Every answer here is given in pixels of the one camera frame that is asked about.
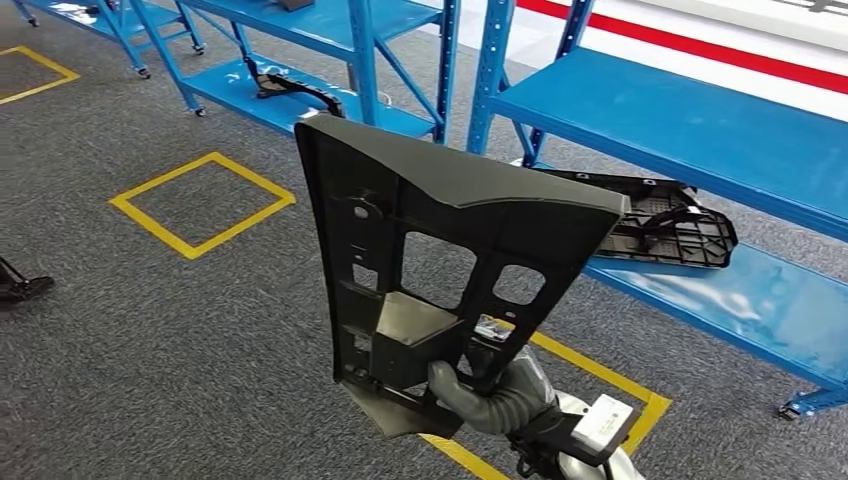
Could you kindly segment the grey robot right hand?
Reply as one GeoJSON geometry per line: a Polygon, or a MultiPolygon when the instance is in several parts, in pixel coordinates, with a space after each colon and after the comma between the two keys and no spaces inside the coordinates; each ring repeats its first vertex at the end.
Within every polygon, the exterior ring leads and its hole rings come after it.
{"type": "Polygon", "coordinates": [[[487,396],[461,384],[442,360],[428,365],[428,387],[445,408],[487,434],[517,431],[556,404],[555,389],[529,346],[515,355],[487,396]]]}

